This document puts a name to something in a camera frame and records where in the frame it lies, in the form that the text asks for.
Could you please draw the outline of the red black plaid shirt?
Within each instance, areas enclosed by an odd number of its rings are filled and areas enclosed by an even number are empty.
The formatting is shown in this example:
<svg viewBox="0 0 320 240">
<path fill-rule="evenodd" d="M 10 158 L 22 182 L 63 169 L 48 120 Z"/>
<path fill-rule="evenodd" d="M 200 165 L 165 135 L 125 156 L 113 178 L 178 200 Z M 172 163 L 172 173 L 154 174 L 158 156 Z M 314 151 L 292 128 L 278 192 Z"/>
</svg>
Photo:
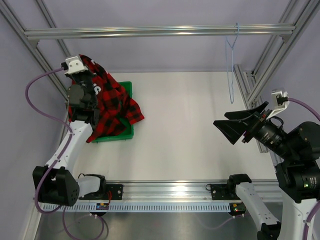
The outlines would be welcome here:
<svg viewBox="0 0 320 240">
<path fill-rule="evenodd" d="M 93 78 L 93 86 L 71 83 L 67 90 L 68 120 L 90 125 L 92 131 L 87 143 L 102 136 L 117 136 L 125 131 L 126 127 L 118 117 L 127 119 L 130 125 L 145 118 L 138 103 L 108 71 L 90 57 L 83 54 L 79 56 L 96 77 Z"/>
</svg>

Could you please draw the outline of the light blue wire hanger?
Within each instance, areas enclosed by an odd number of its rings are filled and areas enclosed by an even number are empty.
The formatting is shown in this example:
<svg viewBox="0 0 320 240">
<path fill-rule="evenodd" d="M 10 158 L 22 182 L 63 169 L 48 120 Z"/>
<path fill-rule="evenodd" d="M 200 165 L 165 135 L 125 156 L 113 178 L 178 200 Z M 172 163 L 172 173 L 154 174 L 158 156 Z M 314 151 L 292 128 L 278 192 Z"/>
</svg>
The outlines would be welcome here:
<svg viewBox="0 0 320 240">
<path fill-rule="evenodd" d="M 225 44 L 224 44 L 224 53 L 225 53 L 225 64 L 226 64 L 226 76 L 227 76 L 227 84 L 228 84 L 228 92 L 229 92 L 229 101 L 231 104 L 235 101 L 235 94 L 234 94 L 234 79 L 235 79 L 235 72 L 234 72 L 234 49 L 235 45 L 240 33 L 240 24 L 237 22 L 235 24 L 236 27 L 236 35 L 233 42 L 230 42 L 228 37 L 225 37 Z"/>
</svg>

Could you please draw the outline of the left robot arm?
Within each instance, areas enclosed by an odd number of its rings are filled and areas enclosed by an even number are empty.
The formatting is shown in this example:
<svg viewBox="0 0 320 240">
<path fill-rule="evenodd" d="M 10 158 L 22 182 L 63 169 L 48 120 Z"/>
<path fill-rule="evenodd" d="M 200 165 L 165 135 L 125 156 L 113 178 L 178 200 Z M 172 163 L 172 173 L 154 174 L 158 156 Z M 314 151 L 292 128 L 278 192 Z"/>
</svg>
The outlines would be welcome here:
<svg viewBox="0 0 320 240">
<path fill-rule="evenodd" d="M 73 177 L 72 171 L 80 151 L 98 125 L 100 110 L 93 85 L 95 75 L 89 68 L 68 69 L 66 76 L 74 80 L 68 90 L 71 122 L 62 121 L 69 132 L 50 160 L 44 166 L 36 166 L 32 173 L 34 203 L 39 212 L 43 211 L 40 203 L 55 204 L 59 208 L 71 207 L 86 195 L 100 200 L 108 192 L 102 175 L 86 174 L 79 179 Z"/>
</svg>

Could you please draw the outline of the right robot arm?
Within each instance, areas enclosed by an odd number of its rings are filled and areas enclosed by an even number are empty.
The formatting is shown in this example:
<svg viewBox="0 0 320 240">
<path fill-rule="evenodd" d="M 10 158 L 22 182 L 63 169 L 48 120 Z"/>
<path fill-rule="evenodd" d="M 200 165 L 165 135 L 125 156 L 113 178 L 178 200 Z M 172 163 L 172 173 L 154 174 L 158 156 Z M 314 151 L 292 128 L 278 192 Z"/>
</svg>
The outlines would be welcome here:
<svg viewBox="0 0 320 240">
<path fill-rule="evenodd" d="M 245 173 L 233 174 L 226 182 L 226 192 L 239 198 L 251 215 L 259 240 L 310 240 L 314 217 L 320 208 L 320 126 L 305 121 L 290 132 L 275 125 L 276 118 L 267 103 L 242 111 L 225 113 L 215 120 L 231 144 L 257 140 L 278 155 L 275 174 L 282 196 L 282 218 L 277 219 L 256 193 L 252 180 Z"/>
</svg>

